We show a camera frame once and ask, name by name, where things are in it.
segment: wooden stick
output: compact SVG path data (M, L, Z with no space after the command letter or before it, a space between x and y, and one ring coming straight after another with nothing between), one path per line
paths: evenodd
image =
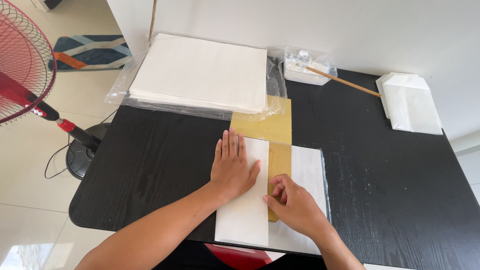
M148 33L148 43L152 40L153 24L155 23L156 0L153 0L152 21L150 22L150 32Z
M374 96L376 96L376 97L379 97L379 98L380 98L380 97L382 96L382 95L380 95L380 94L377 93L377 92L373 92L373 91L371 91L371 90L368 90L368 89L366 89L366 88L363 88L363 87L358 86L358 85L356 85L356 84L353 84L353 83L351 83L351 82L347 82L346 80L339 79L339 78L337 78L337 77L334 77L334 76L332 76L332 75L330 75L330 74L327 74L327 73L325 73L325 72L321 72L321 71L316 70L316 69L314 69L314 68L307 67L306 65L302 65L302 64L299 64L299 63L297 63L296 65L299 66L299 67L305 68L305 69L307 69L307 70L310 70L311 72L315 72L315 73L317 73L317 74L320 74L320 75L322 75L322 76L325 76L325 77L327 77L327 78L330 78L330 79L332 79L332 80L335 80L335 81L337 81L337 82L341 82L341 83L346 84L346 85L348 85L348 86L354 87L354 88L356 88L356 89L358 89L358 90L362 90L362 91L367 92L367 93L369 93L369 94L372 94L372 95L374 95Z

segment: electric fan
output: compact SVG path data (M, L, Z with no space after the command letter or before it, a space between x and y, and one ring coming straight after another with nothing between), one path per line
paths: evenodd
M43 32L7 0L0 0L0 124L33 112L55 121L75 140L66 155L67 168L82 179L105 135L109 123L83 130L60 118L43 100L55 81L57 65L53 49ZM53 68L48 61L53 59Z

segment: hand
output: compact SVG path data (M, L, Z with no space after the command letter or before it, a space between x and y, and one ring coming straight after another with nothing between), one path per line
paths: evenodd
M297 185L288 174L277 175L270 179L270 183L276 184L272 195L278 196L283 191L281 201L286 201L287 205L281 205L268 195L263 199L288 227L312 238L319 229L330 225L311 194Z
M239 133L239 150L235 130L223 132L223 139L218 140L215 148L215 160L210 173L210 183L219 187L223 203L247 192L257 181L262 160L257 160L248 170L247 148L245 138Z

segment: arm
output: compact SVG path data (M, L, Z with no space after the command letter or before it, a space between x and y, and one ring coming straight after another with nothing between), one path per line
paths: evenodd
M243 136L239 134L237 153L233 128L225 131L216 145L209 183L112 234L85 255L76 269L153 268L217 208L247 192L261 164L258 160L249 171Z
M305 188L286 174L275 176L270 183L276 184L272 195L282 192L281 201L287 204L283 206L268 195L264 201L286 225L315 242L329 270L365 270Z

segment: person's left hand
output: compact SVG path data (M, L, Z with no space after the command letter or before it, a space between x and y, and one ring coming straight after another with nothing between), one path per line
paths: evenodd
M215 160L210 173L210 183L219 187L224 203L247 192L256 182L262 160L257 160L248 170L245 138L239 133L239 150L235 130L223 132L215 148Z

